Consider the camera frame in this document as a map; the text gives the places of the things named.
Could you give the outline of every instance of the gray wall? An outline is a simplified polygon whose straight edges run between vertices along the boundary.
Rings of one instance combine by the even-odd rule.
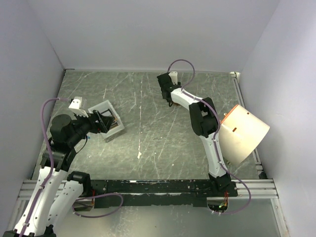
[[[26,1],[0,1],[0,32],[2,236],[22,182],[30,177],[39,154],[40,106],[57,94],[63,69]]]
[[[65,68],[240,71],[278,0],[28,0]],[[187,69],[185,63],[174,69]]]
[[[259,145],[292,237],[315,236],[316,1],[282,0],[241,72],[246,107],[271,129]]]

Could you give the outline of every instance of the cable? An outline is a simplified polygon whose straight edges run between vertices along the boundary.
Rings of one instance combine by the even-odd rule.
[[[247,191],[248,191],[248,193],[249,193],[249,199],[248,199],[247,203],[246,203],[244,206],[242,206],[241,208],[239,208],[239,209],[237,209],[237,210],[234,210],[234,211],[230,211],[230,212],[220,213],[220,212],[217,212],[217,211],[212,211],[212,213],[213,213],[213,212],[216,212],[216,213],[218,213],[219,215],[235,214],[235,213],[237,213],[237,212],[239,212],[239,211],[244,210],[246,207],[249,206],[249,204],[250,204],[250,202],[251,202],[251,192],[250,192],[250,189],[248,188],[248,186],[247,186],[241,179],[239,179],[239,178],[237,178],[235,175],[233,175],[233,174],[232,174],[228,169],[226,169],[226,168],[224,167],[224,165],[222,164],[222,161],[221,161],[221,159],[220,159],[220,155],[219,155],[219,152],[218,152],[218,148],[217,148],[217,145],[216,145],[216,135],[217,135],[217,133],[219,132],[219,130],[220,130],[220,128],[221,128],[221,122],[220,122],[220,120],[219,120],[219,118],[218,118],[217,113],[215,112],[215,110],[214,110],[208,103],[206,103],[205,101],[203,101],[203,100],[201,100],[201,99],[199,99],[199,98],[196,98],[196,97],[194,97],[194,96],[188,94],[188,93],[184,90],[184,88],[185,88],[187,85],[189,85],[189,84],[193,81],[193,79],[195,78],[195,76],[196,76],[196,70],[195,70],[193,64],[192,64],[191,62],[189,62],[188,60],[185,60],[185,59],[177,59],[177,60],[173,61],[173,62],[170,64],[170,66],[168,67],[167,72],[169,73],[171,66],[172,66],[175,62],[178,62],[178,61],[184,61],[184,62],[189,63],[189,64],[191,65],[192,69],[193,69],[192,78],[189,80],[188,83],[186,83],[184,86],[181,87],[181,92],[182,92],[183,94],[189,96],[190,98],[194,99],[194,100],[197,100],[197,101],[202,102],[202,103],[203,103],[204,105],[206,105],[206,106],[212,111],[212,113],[215,115],[215,118],[216,118],[217,123],[218,123],[218,127],[217,127],[217,130],[216,130],[215,133],[214,133],[213,142],[214,142],[215,153],[216,153],[216,156],[217,156],[217,159],[218,159],[218,161],[219,161],[220,166],[221,166],[222,169],[223,169],[224,171],[226,171],[229,175],[233,176],[235,179],[237,179],[238,181],[240,181],[240,182],[245,186],[245,188],[247,189]]]
[[[79,216],[79,217],[84,217],[84,218],[100,218],[100,217],[105,217],[105,216],[109,216],[115,212],[117,212],[123,205],[123,196],[121,194],[117,194],[117,193],[111,193],[111,194],[101,194],[101,195],[97,195],[97,196],[92,196],[92,197],[81,197],[81,198],[78,198],[76,201],[80,201],[80,200],[83,200],[83,199],[93,199],[93,198],[102,198],[102,197],[106,197],[106,196],[119,196],[120,197],[120,204],[119,206],[114,210],[114,211],[111,211],[107,214],[104,214],[104,215],[99,215],[99,216],[86,216],[86,215],[80,215],[79,213],[77,213],[75,211],[75,207],[74,205],[72,206],[72,209],[73,209],[73,213],[76,215],[76,216]]]
[[[85,136],[84,145],[83,145],[83,147],[81,147],[81,149],[76,153],[76,155],[77,155],[79,152],[81,152],[81,150],[85,147],[85,145],[87,144],[87,142],[88,142],[88,136],[86,135],[86,136]]]
[[[31,207],[30,207],[30,210],[29,210],[29,213],[27,214],[26,216],[26,219],[25,219],[25,223],[29,223],[30,221],[30,218],[31,218],[31,215],[35,209],[35,206],[36,206],[36,203],[40,197],[40,193],[41,191],[44,189],[46,183],[48,182],[49,178],[51,177],[52,173],[53,173],[53,170],[54,170],[54,158],[53,158],[53,154],[51,152],[51,148],[50,148],[50,144],[49,144],[49,140],[48,140],[48,137],[47,137],[47,133],[46,133],[46,129],[45,129],[45,123],[44,123],[44,109],[45,109],[45,106],[51,102],[51,101],[56,101],[56,100],[61,100],[61,101],[65,101],[65,102],[68,102],[69,99],[66,99],[66,98],[51,98],[51,99],[48,99],[46,100],[42,106],[41,106],[41,109],[40,109],[40,124],[41,124],[41,130],[42,130],[42,133],[43,133],[43,136],[44,136],[44,141],[46,143],[46,147],[47,147],[47,150],[48,150],[48,153],[49,153],[49,160],[50,160],[50,171],[47,175],[47,177],[44,179],[44,181],[42,182],[42,184],[40,185],[40,189],[37,191],[37,193],[35,194],[35,197],[34,197],[34,200],[31,204]],[[22,230],[21,230],[21,233],[19,234],[19,237],[22,237],[25,233],[25,230],[27,228],[27,225],[24,225]]]

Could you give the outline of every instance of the lampshade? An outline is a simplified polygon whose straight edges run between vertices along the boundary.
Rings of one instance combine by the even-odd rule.
[[[219,144],[223,157],[234,165],[246,159],[265,137],[270,127],[241,105],[221,121]]]

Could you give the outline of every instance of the black cable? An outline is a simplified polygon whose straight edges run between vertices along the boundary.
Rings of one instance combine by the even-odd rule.
[[[87,144],[87,142],[88,142],[88,136],[86,135],[86,136],[85,136],[85,143],[84,143],[83,147],[81,147],[81,149],[80,149],[76,154],[78,154],[78,153],[85,147],[85,145]]]

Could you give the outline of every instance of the white plastic container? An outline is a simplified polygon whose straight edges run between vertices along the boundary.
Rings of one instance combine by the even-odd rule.
[[[113,108],[112,104],[106,100],[100,104],[97,104],[91,108],[88,109],[89,113],[92,113],[92,111],[97,110],[100,112],[100,114],[104,116],[114,116],[115,117],[115,123],[113,127],[110,128],[110,130],[107,133],[101,133],[103,138],[111,137],[112,135],[122,131],[124,129],[124,125],[122,123],[122,120],[120,119],[119,115]]]
[[[259,145],[270,127],[241,105],[236,105],[221,121],[219,144],[223,157],[240,164]]]

